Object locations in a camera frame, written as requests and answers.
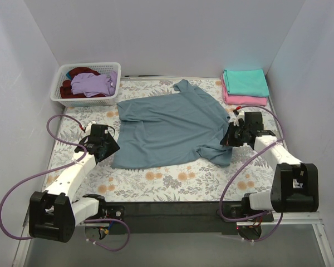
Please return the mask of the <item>blue-grey t-shirt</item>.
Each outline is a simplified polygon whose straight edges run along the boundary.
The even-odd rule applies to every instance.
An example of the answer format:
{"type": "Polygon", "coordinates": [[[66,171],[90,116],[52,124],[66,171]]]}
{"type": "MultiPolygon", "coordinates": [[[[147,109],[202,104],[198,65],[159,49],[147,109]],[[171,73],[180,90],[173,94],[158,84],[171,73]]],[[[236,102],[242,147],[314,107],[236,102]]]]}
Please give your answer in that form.
{"type": "Polygon", "coordinates": [[[232,148],[220,142],[230,116],[200,87],[181,80],[169,95],[135,98],[117,104],[118,145],[112,167],[149,169],[204,158],[228,166],[232,148]]]}

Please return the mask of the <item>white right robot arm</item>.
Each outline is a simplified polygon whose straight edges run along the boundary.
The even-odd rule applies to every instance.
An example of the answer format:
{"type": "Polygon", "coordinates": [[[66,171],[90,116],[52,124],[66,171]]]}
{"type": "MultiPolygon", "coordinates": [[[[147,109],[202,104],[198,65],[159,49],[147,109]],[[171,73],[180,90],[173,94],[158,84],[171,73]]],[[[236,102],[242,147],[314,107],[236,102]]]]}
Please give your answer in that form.
{"type": "Polygon", "coordinates": [[[251,217],[262,212],[316,212],[319,206],[318,169],[290,154],[271,130],[264,129],[261,112],[234,109],[236,118],[229,123],[221,145],[248,145],[257,157],[264,157],[274,171],[270,191],[246,194],[241,214],[251,217]]]}

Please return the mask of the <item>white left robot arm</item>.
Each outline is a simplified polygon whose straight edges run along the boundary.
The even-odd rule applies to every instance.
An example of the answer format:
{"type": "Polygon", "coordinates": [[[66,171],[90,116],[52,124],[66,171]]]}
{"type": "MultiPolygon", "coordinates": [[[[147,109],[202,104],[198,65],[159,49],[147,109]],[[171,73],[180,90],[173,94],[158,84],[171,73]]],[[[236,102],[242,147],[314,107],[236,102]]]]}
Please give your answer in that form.
{"type": "Polygon", "coordinates": [[[107,217],[103,196],[88,194],[73,201],[78,188],[96,165],[119,150],[115,129],[108,125],[89,123],[86,136],[73,153],[72,166],[44,191],[34,192],[29,203],[29,234],[62,243],[68,242],[75,227],[86,219],[107,217]]]}

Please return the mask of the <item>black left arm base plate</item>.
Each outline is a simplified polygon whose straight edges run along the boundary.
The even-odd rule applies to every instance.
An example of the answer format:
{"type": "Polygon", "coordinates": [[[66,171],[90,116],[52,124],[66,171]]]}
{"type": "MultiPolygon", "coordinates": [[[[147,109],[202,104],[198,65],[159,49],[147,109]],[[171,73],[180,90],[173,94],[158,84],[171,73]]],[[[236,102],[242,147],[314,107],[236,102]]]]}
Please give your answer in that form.
{"type": "Polygon", "coordinates": [[[116,219],[123,221],[125,216],[125,207],[123,205],[103,203],[99,206],[97,214],[99,219],[116,219]]]}

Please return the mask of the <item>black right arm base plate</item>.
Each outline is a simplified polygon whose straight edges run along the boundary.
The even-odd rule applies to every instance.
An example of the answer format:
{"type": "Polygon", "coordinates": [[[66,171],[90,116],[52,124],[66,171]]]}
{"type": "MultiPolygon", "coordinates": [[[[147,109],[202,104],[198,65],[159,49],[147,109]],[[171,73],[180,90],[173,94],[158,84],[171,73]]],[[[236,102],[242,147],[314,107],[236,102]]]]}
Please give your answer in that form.
{"type": "MultiPolygon", "coordinates": [[[[259,210],[251,210],[247,207],[242,207],[242,204],[240,201],[225,201],[223,202],[223,207],[222,207],[222,214],[229,218],[229,219],[241,219],[244,217],[250,217],[253,215],[257,215],[262,213],[262,211],[259,210]]],[[[259,222],[259,217],[258,218],[252,218],[248,219],[243,222],[247,221],[258,221],[259,222]]],[[[264,214],[261,216],[261,222],[274,222],[274,216],[270,213],[264,214]]]]}

